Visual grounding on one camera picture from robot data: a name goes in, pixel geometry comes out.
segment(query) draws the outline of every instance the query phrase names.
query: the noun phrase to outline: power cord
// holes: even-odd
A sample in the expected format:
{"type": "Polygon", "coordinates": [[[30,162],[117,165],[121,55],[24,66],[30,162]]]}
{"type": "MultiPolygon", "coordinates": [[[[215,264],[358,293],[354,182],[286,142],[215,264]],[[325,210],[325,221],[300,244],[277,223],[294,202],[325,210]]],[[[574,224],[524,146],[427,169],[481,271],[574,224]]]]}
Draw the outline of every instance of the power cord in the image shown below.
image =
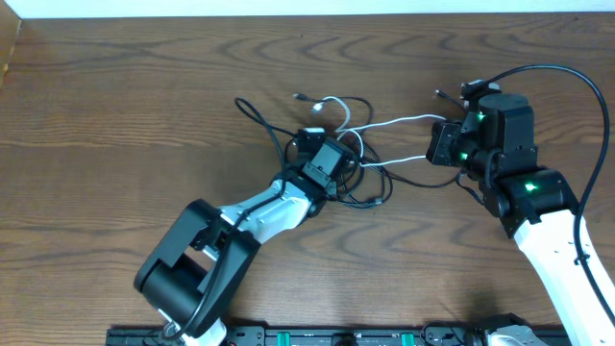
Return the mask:
{"type": "Polygon", "coordinates": [[[393,179],[395,181],[398,181],[398,182],[404,183],[404,184],[408,184],[408,185],[412,185],[412,186],[415,186],[415,187],[422,187],[422,188],[442,188],[442,187],[445,187],[445,186],[448,186],[448,185],[454,183],[455,182],[455,178],[456,178],[456,176],[455,176],[455,177],[451,178],[450,180],[448,180],[448,181],[446,181],[446,182],[444,182],[442,184],[427,185],[427,184],[421,184],[421,183],[413,182],[412,180],[404,178],[402,176],[399,176],[399,175],[397,175],[397,174],[395,174],[393,172],[388,172],[388,174],[391,176],[391,179],[393,179]]]}
{"type": "MultiPolygon", "coordinates": [[[[366,142],[364,142],[364,144],[365,144],[365,150],[373,157],[373,159],[363,158],[362,160],[367,161],[367,162],[380,162],[380,157],[378,156],[374,148],[372,148],[372,146],[366,142]]],[[[341,199],[341,200],[338,200],[339,203],[351,209],[367,210],[367,209],[372,209],[377,206],[380,206],[386,203],[391,198],[391,195],[393,194],[393,179],[389,175],[388,171],[382,166],[370,166],[368,168],[374,170],[375,172],[381,175],[381,194],[380,196],[376,198],[369,198],[365,201],[359,201],[352,195],[352,191],[356,187],[358,187],[358,184],[360,184],[360,181],[362,180],[362,176],[364,174],[365,168],[364,166],[360,166],[359,167],[360,169],[359,179],[350,189],[346,187],[346,182],[344,178],[342,177],[341,185],[346,193],[346,197],[348,197],[351,200],[351,202],[347,202],[341,199]],[[386,193],[386,182],[387,181],[388,181],[388,193],[386,193]]]]}
{"type": "Polygon", "coordinates": [[[482,197],[479,196],[478,192],[473,190],[471,187],[468,187],[466,185],[462,185],[461,184],[461,178],[465,177],[466,175],[467,175],[466,171],[460,170],[459,173],[457,173],[457,175],[455,176],[455,183],[457,184],[457,186],[459,186],[459,187],[463,188],[464,190],[466,190],[472,196],[472,198],[474,198],[477,202],[479,202],[479,204],[481,206],[484,206],[484,202],[482,201],[482,197]]]}
{"type": "Polygon", "coordinates": [[[598,160],[596,161],[596,165],[594,166],[594,171],[592,172],[589,178],[589,181],[587,182],[587,186],[585,187],[585,190],[583,191],[580,201],[578,202],[578,208],[575,213],[575,221],[574,221],[574,226],[573,226],[573,236],[574,236],[574,241],[575,241],[575,249],[577,250],[577,256],[578,256],[576,262],[580,263],[581,267],[583,268],[583,272],[585,273],[585,276],[587,277],[587,281],[589,282],[592,289],[594,290],[594,293],[596,294],[596,298],[598,298],[598,301],[603,307],[604,312],[608,316],[608,319],[611,321],[611,324],[615,326],[615,314],[613,314],[613,310],[606,302],[606,299],[604,298],[604,295],[601,292],[600,287],[598,286],[598,283],[596,282],[596,279],[594,278],[594,275],[592,274],[591,269],[589,268],[589,264],[587,263],[588,256],[583,252],[582,244],[580,241],[580,219],[582,218],[583,212],[585,211],[585,206],[587,205],[587,201],[589,200],[589,195],[592,192],[592,188],[594,187],[594,184],[596,183],[596,180],[598,179],[598,175],[600,174],[600,171],[603,167],[604,159],[606,158],[606,151],[608,150],[610,122],[608,118],[608,108],[606,106],[606,101],[604,101],[603,94],[600,92],[596,84],[582,72],[577,71],[571,67],[556,65],[556,64],[531,64],[531,65],[519,66],[519,67],[510,69],[506,72],[503,72],[491,79],[477,83],[475,85],[471,85],[471,86],[466,85],[466,87],[468,88],[467,92],[469,93],[476,92],[480,90],[482,87],[489,86],[489,84],[497,82],[501,80],[502,78],[513,75],[515,73],[530,71],[530,70],[538,70],[538,69],[557,70],[557,71],[570,73],[576,77],[579,77],[592,89],[592,91],[594,92],[594,95],[596,95],[596,98],[598,99],[598,103],[600,104],[600,108],[603,113],[603,144],[600,150],[600,154],[598,156],[598,160]]]}
{"type": "Polygon", "coordinates": [[[454,99],[453,97],[449,96],[449,94],[447,94],[446,92],[442,91],[442,90],[436,90],[435,94],[447,101],[450,101],[451,103],[453,103],[455,106],[459,107],[461,109],[461,111],[463,111],[464,113],[468,113],[468,111],[465,109],[465,107],[463,107],[463,105],[461,105],[461,103],[459,103],[459,101],[457,101],[456,99],[454,99]]]}
{"type": "MultiPolygon", "coordinates": [[[[277,199],[279,199],[280,197],[283,196],[285,190],[286,190],[286,177],[285,177],[285,173],[286,173],[286,160],[284,159],[284,155],[283,155],[283,151],[282,151],[282,146],[280,145],[280,142],[278,141],[278,138],[276,137],[276,134],[273,132],[278,131],[290,136],[295,137],[294,134],[290,133],[287,130],[284,129],[280,129],[280,128],[275,128],[271,125],[269,125],[269,123],[267,123],[267,121],[264,119],[264,117],[260,114],[259,111],[257,111],[257,109],[252,106],[248,101],[246,101],[243,98],[235,98],[234,99],[234,103],[237,106],[237,108],[243,112],[246,116],[248,116],[249,118],[251,118],[252,120],[254,120],[256,123],[262,125],[266,130],[267,133],[269,134],[269,136],[271,136],[271,140],[273,141],[274,145],[276,146],[276,151],[278,152],[278,159],[280,159],[280,166],[282,167],[282,188],[280,189],[280,191],[260,202],[257,203],[253,206],[251,206],[250,208],[248,208],[247,210],[244,210],[241,215],[239,215],[239,217],[237,218],[237,220],[233,223],[233,225],[231,226],[231,228],[229,229],[229,236],[236,236],[237,232],[238,232],[238,228],[239,225],[246,219],[246,217],[248,217],[248,215],[250,215],[250,213],[252,213],[254,210],[257,210],[277,199]],[[245,105],[246,107],[248,107],[250,109],[250,111],[252,111],[252,113],[254,115],[249,114],[243,107],[242,104],[245,105]]],[[[192,325],[194,324],[194,321],[196,320],[196,317],[199,315],[199,313],[201,312],[201,310],[203,309],[203,306],[205,305],[205,302],[208,300],[209,296],[211,295],[211,291],[213,290],[213,284],[215,283],[217,277],[218,277],[218,273],[220,271],[220,267],[222,266],[222,263],[224,263],[224,261],[228,258],[228,248],[225,248],[225,250],[222,251],[222,254],[220,255],[220,258],[216,261],[215,265],[213,266],[213,268],[211,269],[211,277],[209,278],[209,282],[207,284],[207,286],[205,287],[205,291],[203,292],[203,297],[201,298],[201,300],[199,301],[199,304],[197,305],[196,309],[192,312],[192,314],[190,315],[190,317],[188,318],[188,320],[185,322],[185,324],[183,326],[180,327],[180,329],[178,331],[176,331],[175,333],[168,335],[168,333],[170,332],[171,328],[175,327],[175,324],[173,322],[169,322],[166,324],[166,326],[164,326],[164,328],[162,329],[162,333],[161,333],[161,338],[164,340],[177,340],[180,337],[182,337],[182,335],[185,334],[185,331],[187,331],[190,327],[192,327],[192,325]]]]}

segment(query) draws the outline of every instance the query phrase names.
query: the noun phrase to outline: wooden table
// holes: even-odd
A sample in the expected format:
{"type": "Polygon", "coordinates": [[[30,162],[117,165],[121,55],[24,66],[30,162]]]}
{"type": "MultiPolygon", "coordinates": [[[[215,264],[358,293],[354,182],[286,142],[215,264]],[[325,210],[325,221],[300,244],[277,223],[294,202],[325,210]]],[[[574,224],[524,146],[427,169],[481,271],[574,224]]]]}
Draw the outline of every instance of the wooden table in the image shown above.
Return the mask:
{"type": "MultiPolygon", "coordinates": [[[[180,211],[201,197],[239,202],[279,170],[235,96],[286,129],[343,117],[336,107],[311,115],[294,92],[365,97],[376,121],[460,117],[435,89],[457,95],[462,82],[553,62],[586,72],[615,107],[613,47],[615,14],[28,20],[0,92],[0,343],[100,345],[111,325],[161,323],[133,277],[180,211]]],[[[602,139],[589,89],[545,71],[502,87],[529,97],[540,163],[580,195],[602,139]]],[[[366,112],[352,106],[359,124],[366,112]]],[[[400,123],[365,138],[390,160],[425,153],[430,128],[400,123]]],[[[391,170],[424,183],[455,174],[426,161],[391,170]]],[[[611,154],[586,213],[611,275],[614,171],[611,154]]],[[[509,311],[559,324],[500,222],[456,186],[396,184],[382,208],[328,204],[267,242],[229,315],[408,326],[509,311]]]]}

